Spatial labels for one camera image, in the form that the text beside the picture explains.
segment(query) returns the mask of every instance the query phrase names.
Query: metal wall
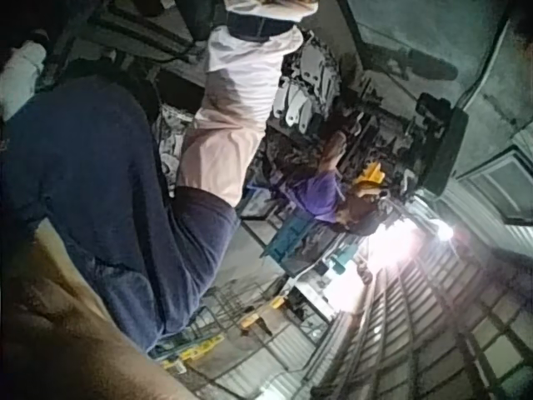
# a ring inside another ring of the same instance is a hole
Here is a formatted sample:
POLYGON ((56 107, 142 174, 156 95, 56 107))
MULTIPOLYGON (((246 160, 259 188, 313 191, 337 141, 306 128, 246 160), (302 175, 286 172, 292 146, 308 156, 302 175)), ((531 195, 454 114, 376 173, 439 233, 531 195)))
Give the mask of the metal wall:
POLYGON ((361 324, 312 398, 516 398, 533 381, 531 270, 430 238, 382 270, 361 324))
POLYGON ((177 378, 204 400, 308 399, 311 387, 331 366, 350 326, 351 314, 340 314, 325 340, 315 347, 297 327, 287 324, 265 347, 215 379, 194 368, 177 378))
POLYGON ((441 201, 489 247, 533 258, 533 227, 505 225, 494 206, 488 200, 481 202, 474 193, 468 183, 451 179, 441 201))

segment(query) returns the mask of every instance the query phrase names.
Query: person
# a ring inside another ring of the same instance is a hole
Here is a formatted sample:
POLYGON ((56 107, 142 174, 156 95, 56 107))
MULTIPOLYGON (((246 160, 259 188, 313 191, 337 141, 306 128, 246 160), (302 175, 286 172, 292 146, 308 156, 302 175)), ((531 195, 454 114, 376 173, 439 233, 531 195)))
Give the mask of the person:
POLYGON ((361 224, 368 225, 366 219, 374 218, 377 202, 387 195, 387 190, 380 184, 366 181, 352 187, 346 195, 342 192, 337 165, 346 153, 346 135, 341 130, 331 135, 316 165, 308 162, 295 166, 292 161, 280 160, 286 151, 279 152, 283 153, 280 156, 275 152, 269 154, 268 150, 269 146, 262 168, 262 173, 268 177, 266 186, 316 220, 341 231, 363 233, 361 224))
POLYGON ((211 285, 295 24, 317 8, 226 3, 173 199, 120 84, 71 79, 4 121, 2 365, 17 396, 188 398, 140 352, 181 331, 211 285))

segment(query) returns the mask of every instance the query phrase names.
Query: window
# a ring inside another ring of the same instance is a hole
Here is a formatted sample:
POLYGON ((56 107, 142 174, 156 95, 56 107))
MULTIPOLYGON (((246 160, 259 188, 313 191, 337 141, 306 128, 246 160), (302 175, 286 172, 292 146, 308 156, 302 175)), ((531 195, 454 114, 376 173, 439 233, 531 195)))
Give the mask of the window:
POLYGON ((533 350, 533 317, 527 311, 521 311, 511 328, 520 339, 533 350))
POLYGON ((480 348, 483 348, 498 334, 498 330, 492 324, 489 318, 485 318, 474 328, 472 333, 474 333, 474 337, 480 345, 480 348))
POLYGON ((494 307, 494 314, 500 317, 503 323, 508 323, 520 309, 520 304, 509 294, 505 295, 494 307))
POLYGON ((382 372, 378 392, 383 393, 395 386, 398 386, 400 383, 405 382, 407 380, 408 373, 409 368, 407 367, 407 362, 397 365, 387 372, 382 372))
POLYGON ((510 147, 485 165, 459 177, 498 210, 504 223, 533 223, 533 167, 517 147, 510 147))
POLYGON ((428 371, 423 372, 420 377, 421 392, 431 390, 446 378, 450 377, 463 368, 463 357, 459 350, 454 350, 439 360, 428 371))
POLYGON ((507 336, 501 336, 492 343, 486 349, 485 355, 497 378, 501 378, 507 371, 522 361, 520 354, 507 336))
POLYGON ((456 340, 451 331, 445 331, 420 350, 418 355, 418 368, 426 368, 437 358, 451 350, 456 345, 456 340))
POLYGON ((453 400, 463 400, 473 398, 474 392, 465 372, 461 372, 455 379, 452 379, 443 387, 428 394, 424 399, 442 400, 452 398, 453 400))

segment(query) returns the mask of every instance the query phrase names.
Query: concrete floor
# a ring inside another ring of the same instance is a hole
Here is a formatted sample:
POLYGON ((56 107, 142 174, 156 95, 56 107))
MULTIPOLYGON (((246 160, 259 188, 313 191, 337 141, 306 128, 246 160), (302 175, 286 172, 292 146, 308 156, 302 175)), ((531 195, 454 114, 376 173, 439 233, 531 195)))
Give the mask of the concrete floor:
MULTIPOLYGON (((263 240, 273 236, 267 228, 261 229, 257 222, 254 230, 263 240)), ((246 229, 239 227, 213 285, 218 288, 231 285, 234 293, 242 293, 254 283, 261 287, 268 286, 283 274, 283 270, 270 257, 260 258, 262 251, 263 248, 246 229)))

